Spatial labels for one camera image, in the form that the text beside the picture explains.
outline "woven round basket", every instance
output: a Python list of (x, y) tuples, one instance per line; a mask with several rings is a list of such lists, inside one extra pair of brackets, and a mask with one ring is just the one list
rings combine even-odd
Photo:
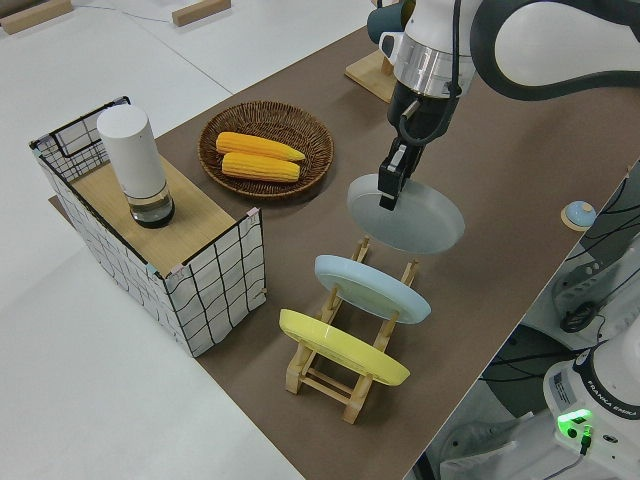
[[(223, 155), (216, 151), (220, 132), (256, 135), (282, 142), (305, 154), (295, 183), (262, 182), (229, 177), (222, 173)], [(333, 161), (333, 139), (327, 128), (297, 107), (272, 101), (241, 103), (219, 113), (204, 127), (198, 145), (204, 171), (220, 185), (239, 194), (261, 199), (299, 195), (327, 173)]]

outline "white canister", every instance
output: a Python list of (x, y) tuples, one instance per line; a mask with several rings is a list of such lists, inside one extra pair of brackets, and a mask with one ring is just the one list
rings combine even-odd
[(100, 114), (97, 127), (134, 220), (147, 228), (169, 223), (175, 206), (147, 114), (117, 105)]

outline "blue plate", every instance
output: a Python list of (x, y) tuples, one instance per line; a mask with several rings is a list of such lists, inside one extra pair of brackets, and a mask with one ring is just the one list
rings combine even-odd
[(380, 270), (347, 258), (320, 255), (316, 277), (329, 291), (365, 312), (389, 319), (395, 312), (398, 323), (420, 323), (431, 307), (415, 290)]

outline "brown table mat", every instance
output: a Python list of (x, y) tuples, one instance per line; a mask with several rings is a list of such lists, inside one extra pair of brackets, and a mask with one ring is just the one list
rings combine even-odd
[[(285, 391), (295, 344), (280, 332), (278, 312), (315, 314), (326, 294), (314, 277), (315, 257), (349, 256), (363, 234), (347, 213), (347, 189), (377, 171), (394, 131), (387, 105), (344, 70), (373, 50), (366, 32), (355, 32), (158, 139), (167, 159), (238, 218), (256, 202), (213, 182), (196, 153), (216, 113), (278, 100), (315, 115), (334, 136), (334, 165), (315, 197), (257, 204), (267, 303), (199, 358), (309, 479), (402, 478), (578, 241), (561, 223), (561, 208), (578, 199), (601, 208), (638, 157), (637, 90), (527, 103), (476, 78), (449, 132), (427, 147), (413, 177), (458, 205), (465, 235), (448, 252), (420, 258), (414, 288), (433, 313), (422, 324), (398, 325), (387, 350), (411, 376), (395, 388), (374, 385), (356, 425), (348, 425), (338, 402), (309, 388), (298, 396)], [(399, 277), (409, 259), (373, 241), (367, 263)], [(372, 340), (379, 322), (345, 305), (335, 325)]]

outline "white table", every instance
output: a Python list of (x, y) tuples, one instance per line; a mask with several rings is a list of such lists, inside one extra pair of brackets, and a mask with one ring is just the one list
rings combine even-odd
[(299, 478), (97, 265), (48, 204), (28, 142), (121, 95), (160, 135), (364, 25), (372, 7), (236, 0), (177, 29), (122, 13), (126, 2), (73, 3), (0, 32), (0, 478)]
[(367, 0), (232, 0), (231, 8), (184, 27), (171, 11), (194, 0), (111, 0), (146, 31), (231, 93), (363, 27)]

